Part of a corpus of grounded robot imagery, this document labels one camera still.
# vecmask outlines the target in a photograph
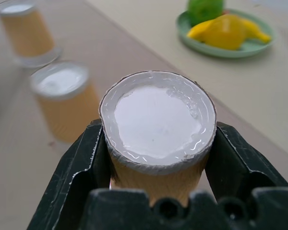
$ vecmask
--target green fruit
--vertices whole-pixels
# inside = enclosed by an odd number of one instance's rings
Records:
[[[191,26],[215,19],[223,13],[223,0],[189,0],[187,12]]]

